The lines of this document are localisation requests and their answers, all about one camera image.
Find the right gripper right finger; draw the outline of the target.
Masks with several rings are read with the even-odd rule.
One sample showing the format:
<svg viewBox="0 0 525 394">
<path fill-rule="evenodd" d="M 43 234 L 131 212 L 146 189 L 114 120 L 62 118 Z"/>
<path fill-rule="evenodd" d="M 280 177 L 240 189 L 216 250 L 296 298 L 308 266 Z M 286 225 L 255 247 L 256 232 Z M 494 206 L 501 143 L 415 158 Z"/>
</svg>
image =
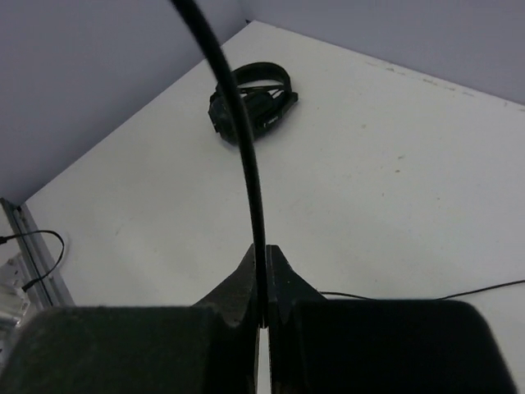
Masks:
<svg viewBox="0 0 525 394">
<path fill-rule="evenodd" d="M 323 302 L 320 292 L 294 269 L 277 245 L 267 246 L 268 344 L 273 393 L 305 393 L 300 329 L 292 319 L 298 302 Z"/>
</svg>

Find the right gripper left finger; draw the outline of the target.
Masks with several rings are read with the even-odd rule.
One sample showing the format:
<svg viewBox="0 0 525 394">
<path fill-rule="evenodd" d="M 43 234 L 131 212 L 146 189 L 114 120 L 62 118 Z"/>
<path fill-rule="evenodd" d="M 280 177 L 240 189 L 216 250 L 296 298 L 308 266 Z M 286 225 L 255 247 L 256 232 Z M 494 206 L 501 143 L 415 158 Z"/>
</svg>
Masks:
<svg viewBox="0 0 525 394">
<path fill-rule="evenodd" d="M 205 392 L 255 393 L 258 385 L 258 292 L 252 246 L 235 271 L 195 305 L 213 312 Z"/>
</svg>

